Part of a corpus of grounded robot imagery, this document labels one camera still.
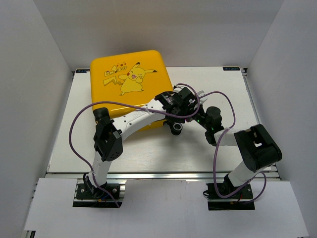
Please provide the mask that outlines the yellow hard-shell suitcase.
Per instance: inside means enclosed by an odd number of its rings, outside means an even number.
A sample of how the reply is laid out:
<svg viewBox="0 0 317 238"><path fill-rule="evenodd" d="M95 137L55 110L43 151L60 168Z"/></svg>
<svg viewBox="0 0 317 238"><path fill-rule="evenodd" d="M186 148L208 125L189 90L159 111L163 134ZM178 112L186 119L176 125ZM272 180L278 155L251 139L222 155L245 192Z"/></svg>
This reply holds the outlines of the yellow hard-shell suitcase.
<svg viewBox="0 0 317 238"><path fill-rule="evenodd" d="M107 108L109 117L122 118L140 112L156 95L172 91L161 54L156 50L94 59L90 66L92 110Z"/></svg>

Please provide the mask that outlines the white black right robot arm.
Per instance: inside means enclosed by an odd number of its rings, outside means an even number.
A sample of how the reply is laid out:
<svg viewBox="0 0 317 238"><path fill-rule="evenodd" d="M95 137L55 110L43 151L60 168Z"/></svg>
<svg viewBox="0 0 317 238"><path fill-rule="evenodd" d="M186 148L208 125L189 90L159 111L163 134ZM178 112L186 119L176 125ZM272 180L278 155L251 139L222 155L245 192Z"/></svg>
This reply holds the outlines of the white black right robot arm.
<svg viewBox="0 0 317 238"><path fill-rule="evenodd" d="M198 124L206 129L207 142L215 146L216 159L220 146L236 146L242 162L224 178L216 194L220 198L234 198L241 193L258 173L282 159L282 152L262 124L251 126L246 130L232 130L222 126L221 110L217 107L202 106L193 117Z"/></svg>

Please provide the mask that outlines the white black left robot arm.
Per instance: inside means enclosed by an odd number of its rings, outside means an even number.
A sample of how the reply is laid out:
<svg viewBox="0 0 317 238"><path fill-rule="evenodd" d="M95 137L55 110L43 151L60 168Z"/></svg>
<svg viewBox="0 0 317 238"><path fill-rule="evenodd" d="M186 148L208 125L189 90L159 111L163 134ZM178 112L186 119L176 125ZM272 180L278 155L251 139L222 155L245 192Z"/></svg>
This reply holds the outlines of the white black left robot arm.
<svg viewBox="0 0 317 238"><path fill-rule="evenodd" d="M89 194L94 198L103 196L111 162L123 153L123 141L128 136L157 121L168 124L171 133L179 135L185 119L193 117L200 104L198 94L183 87L173 92L163 92L121 117L111 119L107 108L95 110L95 159L92 172L84 177Z"/></svg>

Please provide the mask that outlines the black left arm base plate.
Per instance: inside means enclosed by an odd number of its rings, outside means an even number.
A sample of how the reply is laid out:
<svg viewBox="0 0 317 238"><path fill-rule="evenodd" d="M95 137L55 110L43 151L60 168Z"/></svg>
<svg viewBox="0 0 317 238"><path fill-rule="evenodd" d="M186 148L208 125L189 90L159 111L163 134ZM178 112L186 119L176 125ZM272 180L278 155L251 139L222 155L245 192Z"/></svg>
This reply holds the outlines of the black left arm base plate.
<svg viewBox="0 0 317 238"><path fill-rule="evenodd" d="M102 190L98 189L97 194L93 195L83 181L77 182L72 206L79 208L119 208L124 198L124 185L108 183L105 190L114 197L118 206L110 195Z"/></svg>

